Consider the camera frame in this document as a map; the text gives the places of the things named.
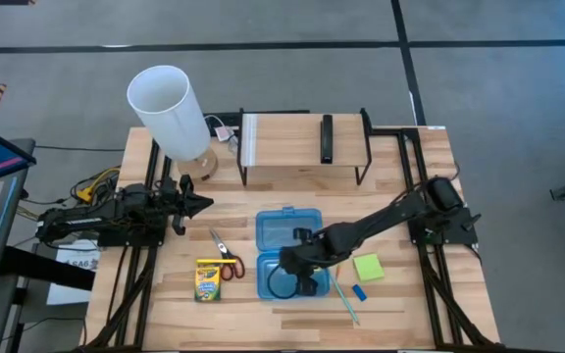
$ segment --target green sticky note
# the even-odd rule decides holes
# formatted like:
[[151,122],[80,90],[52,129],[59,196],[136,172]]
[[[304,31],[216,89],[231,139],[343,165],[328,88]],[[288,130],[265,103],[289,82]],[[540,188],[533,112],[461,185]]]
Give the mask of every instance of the green sticky note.
[[357,269],[357,275],[359,275],[361,281],[379,279],[385,276],[377,254],[357,256],[352,261],[354,261],[354,267]]

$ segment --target crayola box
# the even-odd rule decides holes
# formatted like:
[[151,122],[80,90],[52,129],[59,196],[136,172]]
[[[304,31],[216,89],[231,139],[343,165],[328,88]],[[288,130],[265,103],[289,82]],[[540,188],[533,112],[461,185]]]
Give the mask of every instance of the crayola box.
[[195,301],[217,301],[222,299],[219,266],[195,269]]

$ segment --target white cylinder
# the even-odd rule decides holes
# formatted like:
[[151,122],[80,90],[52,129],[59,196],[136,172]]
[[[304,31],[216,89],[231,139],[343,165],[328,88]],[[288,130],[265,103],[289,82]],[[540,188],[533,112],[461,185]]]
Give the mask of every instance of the white cylinder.
[[211,135],[182,70],[166,65],[144,70],[129,83],[128,102],[173,160],[194,160],[208,149]]

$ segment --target blue plastic container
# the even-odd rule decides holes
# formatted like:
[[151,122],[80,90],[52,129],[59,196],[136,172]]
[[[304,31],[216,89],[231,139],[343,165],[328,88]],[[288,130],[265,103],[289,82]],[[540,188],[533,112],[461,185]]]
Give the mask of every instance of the blue plastic container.
[[[256,260],[256,287],[261,299],[276,299],[267,287],[267,278],[279,263],[281,247],[300,244],[299,239],[293,238],[293,229],[297,227],[314,231],[322,228],[322,213],[316,209],[296,210],[284,207],[282,210],[263,211],[256,215],[256,246],[262,251]],[[312,279],[318,283],[316,297],[329,293],[331,285],[328,271],[317,271]],[[272,275],[272,290],[277,295],[287,296],[295,290],[295,282],[296,276],[277,269]]]

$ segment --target wooden lamp base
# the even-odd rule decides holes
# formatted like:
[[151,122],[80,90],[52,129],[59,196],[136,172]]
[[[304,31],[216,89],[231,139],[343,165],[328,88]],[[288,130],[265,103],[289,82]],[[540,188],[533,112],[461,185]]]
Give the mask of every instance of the wooden lamp base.
[[182,175],[190,175],[193,180],[207,180],[217,170],[217,155],[209,147],[206,152],[192,161],[176,161],[178,171]]

